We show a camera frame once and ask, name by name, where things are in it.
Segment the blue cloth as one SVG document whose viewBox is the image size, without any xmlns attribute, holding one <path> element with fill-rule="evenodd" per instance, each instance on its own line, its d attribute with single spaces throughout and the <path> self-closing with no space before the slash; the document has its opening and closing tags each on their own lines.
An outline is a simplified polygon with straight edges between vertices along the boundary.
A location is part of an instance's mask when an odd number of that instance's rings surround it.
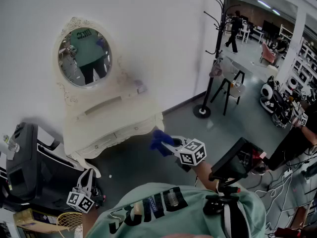
<svg viewBox="0 0 317 238">
<path fill-rule="evenodd" d="M 166 143 L 171 146 L 174 145 L 174 141 L 170 135 L 164 133 L 162 130 L 155 130 L 153 132 L 153 138 L 151 140 L 150 149 L 158 150 L 164 157 L 173 155 L 173 153 L 165 146 L 163 146 L 162 143 Z"/>
</svg>

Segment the pile of black white devices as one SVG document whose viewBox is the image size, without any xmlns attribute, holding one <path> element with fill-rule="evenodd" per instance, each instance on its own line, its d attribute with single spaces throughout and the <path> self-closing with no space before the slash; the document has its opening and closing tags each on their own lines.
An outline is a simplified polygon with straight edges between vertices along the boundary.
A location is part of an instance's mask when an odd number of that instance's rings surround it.
<svg viewBox="0 0 317 238">
<path fill-rule="evenodd" d="M 275 126 L 285 129 L 292 122 L 296 111 L 290 99 L 278 91 L 279 82 L 270 76 L 262 86 L 260 104 L 270 114 Z"/>
</svg>

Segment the white shelving unit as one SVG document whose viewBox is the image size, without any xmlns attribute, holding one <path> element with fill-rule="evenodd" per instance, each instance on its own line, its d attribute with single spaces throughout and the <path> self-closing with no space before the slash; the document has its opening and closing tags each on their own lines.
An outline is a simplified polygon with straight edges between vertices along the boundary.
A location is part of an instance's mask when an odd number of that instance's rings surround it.
<svg viewBox="0 0 317 238">
<path fill-rule="evenodd" d="M 306 96 L 317 91 L 317 49 L 305 38 L 292 62 L 286 89 L 289 93 L 296 89 Z"/>
</svg>

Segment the person's right forearm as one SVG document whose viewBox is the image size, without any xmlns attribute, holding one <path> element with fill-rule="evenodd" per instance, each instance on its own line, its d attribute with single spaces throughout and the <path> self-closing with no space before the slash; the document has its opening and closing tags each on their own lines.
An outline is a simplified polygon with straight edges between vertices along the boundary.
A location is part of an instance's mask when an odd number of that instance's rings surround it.
<svg viewBox="0 0 317 238">
<path fill-rule="evenodd" d="M 209 175 L 211 174 L 211 165 L 209 163 L 206 161 L 201 161 L 192 169 L 206 189 L 216 192 L 217 180 L 209 180 Z"/>
</svg>

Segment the clear plastic bottle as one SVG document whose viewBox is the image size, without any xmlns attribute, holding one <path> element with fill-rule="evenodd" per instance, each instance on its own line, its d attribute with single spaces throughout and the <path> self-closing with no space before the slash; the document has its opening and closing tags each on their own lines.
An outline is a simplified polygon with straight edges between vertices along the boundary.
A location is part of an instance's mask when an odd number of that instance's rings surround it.
<svg viewBox="0 0 317 238">
<path fill-rule="evenodd" d="M 7 134 L 3 135 L 3 141 L 8 145 L 8 149 L 11 152 L 19 152 L 20 146 Z"/>
</svg>

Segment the black coat rack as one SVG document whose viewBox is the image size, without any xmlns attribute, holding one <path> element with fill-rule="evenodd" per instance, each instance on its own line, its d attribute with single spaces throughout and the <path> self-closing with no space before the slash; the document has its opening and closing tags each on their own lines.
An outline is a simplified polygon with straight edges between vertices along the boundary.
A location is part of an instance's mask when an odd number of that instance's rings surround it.
<svg viewBox="0 0 317 238">
<path fill-rule="evenodd" d="M 215 0 L 215 1 L 220 6 L 220 10 L 221 10 L 220 20 L 217 20 L 215 17 L 213 17 L 212 15 L 210 15 L 209 13 L 204 11 L 205 15 L 209 16 L 210 18 L 212 18 L 215 21 L 214 26 L 215 26 L 216 30 L 218 31 L 218 34 L 217 34 L 215 51 L 213 53 L 211 53 L 208 50 L 205 50 L 205 52 L 207 54 L 214 55 L 214 60 L 213 60 L 213 64 L 211 67 L 211 71 L 209 73 L 209 82 L 208 82 L 207 90 L 205 92 L 203 103 L 200 105 L 196 105 L 193 108 L 193 114 L 195 115 L 195 117 L 197 117 L 199 119 L 207 119 L 211 115 L 211 110 L 207 106 L 207 102 L 208 102 L 208 99 L 209 99 L 209 96 L 211 93 L 211 87 L 213 84 L 213 80 L 215 77 L 219 76 L 218 72 L 216 73 L 215 71 L 212 71 L 212 70 L 217 64 L 220 63 L 219 55 L 221 54 L 220 45 L 221 45 L 221 41 L 222 41 L 222 36 L 223 36 L 224 30 L 225 30 L 225 26 L 229 23 L 229 21 L 227 20 L 227 16 L 226 16 L 227 11 L 231 7 L 240 6 L 240 4 L 236 4 L 236 5 L 232 5 L 228 8 L 226 8 L 227 0 Z"/>
</svg>

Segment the grey pink hanging bag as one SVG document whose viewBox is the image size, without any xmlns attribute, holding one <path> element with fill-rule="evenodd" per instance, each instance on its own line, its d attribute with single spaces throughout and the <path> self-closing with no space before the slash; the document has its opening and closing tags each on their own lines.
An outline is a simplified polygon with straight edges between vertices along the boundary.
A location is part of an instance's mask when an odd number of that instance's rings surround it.
<svg viewBox="0 0 317 238">
<path fill-rule="evenodd" d="M 218 57 L 214 60 L 213 65 L 211 67 L 211 71 L 209 73 L 210 78 L 219 77 L 222 75 L 222 68 L 221 68 L 221 61 L 223 60 L 222 57 Z"/>
</svg>

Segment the black chest mount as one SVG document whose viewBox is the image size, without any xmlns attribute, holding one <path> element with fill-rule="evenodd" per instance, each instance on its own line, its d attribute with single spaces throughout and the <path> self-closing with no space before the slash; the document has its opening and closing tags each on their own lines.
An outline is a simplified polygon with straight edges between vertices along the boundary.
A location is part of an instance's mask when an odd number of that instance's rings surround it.
<svg viewBox="0 0 317 238">
<path fill-rule="evenodd" d="M 239 197 L 234 195 L 241 191 L 239 187 L 232 186 L 238 179 L 231 181 L 220 180 L 218 183 L 218 196 L 208 195 L 206 196 L 206 204 L 203 207 L 205 215 L 220 214 L 224 211 L 225 206 L 230 206 L 238 202 Z"/>
</svg>

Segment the oval mirror carved white frame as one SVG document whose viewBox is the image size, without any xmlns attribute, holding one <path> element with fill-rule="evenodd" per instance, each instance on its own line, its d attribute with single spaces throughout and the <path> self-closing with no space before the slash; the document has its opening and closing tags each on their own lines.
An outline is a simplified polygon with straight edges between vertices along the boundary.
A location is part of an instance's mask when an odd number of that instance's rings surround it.
<svg viewBox="0 0 317 238">
<path fill-rule="evenodd" d="M 68 109 L 116 98 L 128 80 L 112 36 L 95 21 L 72 17 L 53 47 L 53 70 Z"/>
</svg>

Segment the black chest-mounted tablet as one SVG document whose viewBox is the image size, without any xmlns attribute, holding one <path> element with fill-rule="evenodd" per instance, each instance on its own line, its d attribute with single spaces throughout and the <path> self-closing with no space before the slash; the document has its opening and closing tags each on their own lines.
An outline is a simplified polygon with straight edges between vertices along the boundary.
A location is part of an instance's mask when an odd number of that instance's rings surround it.
<svg viewBox="0 0 317 238">
<path fill-rule="evenodd" d="M 244 179 L 248 173 L 259 165 L 266 152 L 241 137 L 228 152 L 211 168 L 209 180 Z"/>
</svg>

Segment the small purple packet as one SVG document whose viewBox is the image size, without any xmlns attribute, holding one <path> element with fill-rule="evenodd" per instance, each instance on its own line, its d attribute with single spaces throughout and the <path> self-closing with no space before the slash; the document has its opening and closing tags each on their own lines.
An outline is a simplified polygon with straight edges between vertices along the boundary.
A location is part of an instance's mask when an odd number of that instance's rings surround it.
<svg viewBox="0 0 317 238">
<path fill-rule="evenodd" d="M 139 80 L 139 79 L 134 80 L 134 84 L 135 84 L 135 87 L 137 89 L 138 94 L 141 94 L 141 93 L 147 91 L 147 86 L 143 83 L 142 80 Z"/>
</svg>

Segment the white dressing table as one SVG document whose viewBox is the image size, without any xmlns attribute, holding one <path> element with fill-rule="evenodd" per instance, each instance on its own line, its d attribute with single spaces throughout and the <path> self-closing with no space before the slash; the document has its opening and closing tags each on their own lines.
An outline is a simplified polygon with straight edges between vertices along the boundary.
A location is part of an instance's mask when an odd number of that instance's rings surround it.
<svg viewBox="0 0 317 238">
<path fill-rule="evenodd" d="M 85 169 L 95 166 L 88 159 L 132 136 L 164 130 L 159 105 L 148 91 L 134 85 L 115 93 L 71 96 L 63 128 L 64 151 Z"/>
</svg>

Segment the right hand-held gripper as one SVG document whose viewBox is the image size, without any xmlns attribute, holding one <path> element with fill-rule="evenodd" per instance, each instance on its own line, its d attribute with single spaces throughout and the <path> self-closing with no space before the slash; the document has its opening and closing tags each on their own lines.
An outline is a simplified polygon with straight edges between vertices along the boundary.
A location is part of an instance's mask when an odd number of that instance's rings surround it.
<svg viewBox="0 0 317 238">
<path fill-rule="evenodd" d="M 203 142 L 183 136 L 171 138 L 174 145 L 165 143 L 165 148 L 169 155 L 175 155 L 178 158 L 176 162 L 185 172 L 189 172 L 192 167 L 197 166 L 206 158 L 206 147 Z"/>
</svg>

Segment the dark grey large appliance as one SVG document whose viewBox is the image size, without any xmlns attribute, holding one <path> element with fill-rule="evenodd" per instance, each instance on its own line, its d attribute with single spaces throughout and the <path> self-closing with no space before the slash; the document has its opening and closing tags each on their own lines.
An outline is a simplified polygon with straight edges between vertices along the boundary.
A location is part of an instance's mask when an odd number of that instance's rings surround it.
<svg viewBox="0 0 317 238">
<path fill-rule="evenodd" d="M 18 152 L 6 162 L 10 194 L 29 203 L 62 210 L 84 168 L 64 152 L 64 145 L 34 123 L 16 126 Z"/>
</svg>

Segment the pink chair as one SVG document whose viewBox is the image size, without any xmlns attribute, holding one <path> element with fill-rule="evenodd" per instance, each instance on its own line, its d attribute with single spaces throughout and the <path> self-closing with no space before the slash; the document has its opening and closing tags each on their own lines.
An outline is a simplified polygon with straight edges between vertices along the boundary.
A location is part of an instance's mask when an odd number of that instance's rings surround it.
<svg viewBox="0 0 317 238">
<path fill-rule="evenodd" d="M 260 63 L 262 63 L 263 60 L 266 60 L 269 64 L 273 65 L 275 59 L 276 54 L 269 49 L 265 42 L 262 42 L 262 54 L 260 58 Z"/>
</svg>

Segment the white chair black legs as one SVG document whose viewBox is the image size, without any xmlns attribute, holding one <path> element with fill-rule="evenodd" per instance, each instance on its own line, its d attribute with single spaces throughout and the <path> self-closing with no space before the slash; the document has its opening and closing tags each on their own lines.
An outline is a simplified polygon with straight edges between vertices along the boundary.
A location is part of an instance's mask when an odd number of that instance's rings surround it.
<svg viewBox="0 0 317 238">
<path fill-rule="evenodd" d="M 222 74 L 219 76 L 220 86 L 210 100 L 210 103 L 223 91 L 225 95 L 223 115 L 226 115 L 229 97 L 237 99 L 236 104 L 238 105 L 241 96 L 246 90 L 246 86 L 244 85 L 245 72 L 240 69 L 239 64 L 228 57 L 224 57 L 219 65 L 222 70 Z"/>
</svg>

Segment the person's left forearm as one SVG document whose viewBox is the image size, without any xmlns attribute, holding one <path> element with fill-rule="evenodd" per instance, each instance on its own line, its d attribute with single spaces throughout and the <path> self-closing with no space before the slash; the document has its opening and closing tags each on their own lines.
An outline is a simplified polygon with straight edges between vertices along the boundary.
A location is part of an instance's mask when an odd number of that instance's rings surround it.
<svg viewBox="0 0 317 238">
<path fill-rule="evenodd" d="M 83 238 L 86 237 L 89 230 L 93 227 L 99 217 L 99 209 L 93 206 L 88 213 L 82 214 Z"/>
</svg>

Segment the yellow cardboard box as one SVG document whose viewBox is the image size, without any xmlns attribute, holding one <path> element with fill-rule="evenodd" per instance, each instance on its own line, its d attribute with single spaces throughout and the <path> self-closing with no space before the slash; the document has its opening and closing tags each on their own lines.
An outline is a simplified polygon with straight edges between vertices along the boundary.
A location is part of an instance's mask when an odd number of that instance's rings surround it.
<svg viewBox="0 0 317 238">
<path fill-rule="evenodd" d="M 57 216 L 42 213 L 31 208 L 14 213 L 17 227 L 38 233 L 50 234 L 57 232 Z"/>
</svg>

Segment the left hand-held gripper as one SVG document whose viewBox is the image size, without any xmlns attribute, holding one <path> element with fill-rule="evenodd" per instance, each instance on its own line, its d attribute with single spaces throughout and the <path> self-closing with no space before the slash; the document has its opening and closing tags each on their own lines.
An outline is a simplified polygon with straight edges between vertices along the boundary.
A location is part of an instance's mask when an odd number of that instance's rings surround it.
<svg viewBox="0 0 317 238">
<path fill-rule="evenodd" d="M 106 196 L 93 185 L 94 169 L 84 171 L 77 181 L 77 187 L 69 192 L 66 204 L 80 213 L 88 213 L 93 206 L 103 206 Z"/>
</svg>

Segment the green printed t-shirt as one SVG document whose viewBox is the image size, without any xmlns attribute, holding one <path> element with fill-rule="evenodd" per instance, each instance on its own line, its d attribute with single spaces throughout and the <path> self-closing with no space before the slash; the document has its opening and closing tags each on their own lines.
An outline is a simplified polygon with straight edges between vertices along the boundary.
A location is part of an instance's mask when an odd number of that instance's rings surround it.
<svg viewBox="0 0 317 238">
<path fill-rule="evenodd" d="M 206 196 L 218 194 L 194 186 L 147 183 L 103 212 L 86 238 L 162 238 L 207 235 L 213 238 L 264 238 L 266 213 L 260 198 L 241 191 L 237 207 L 205 215 Z"/>
</svg>

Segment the white round stool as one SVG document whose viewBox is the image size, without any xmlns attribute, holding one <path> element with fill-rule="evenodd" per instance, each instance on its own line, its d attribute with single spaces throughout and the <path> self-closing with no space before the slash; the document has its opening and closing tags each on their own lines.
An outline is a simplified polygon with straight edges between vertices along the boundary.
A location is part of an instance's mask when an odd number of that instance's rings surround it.
<svg viewBox="0 0 317 238">
<path fill-rule="evenodd" d="M 267 77 L 270 77 L 270 76 L 276 77 L 278 75 L 278 69 L 275 66 L 268 65 L 266 67 L 265 75 Z"/>
</svg>

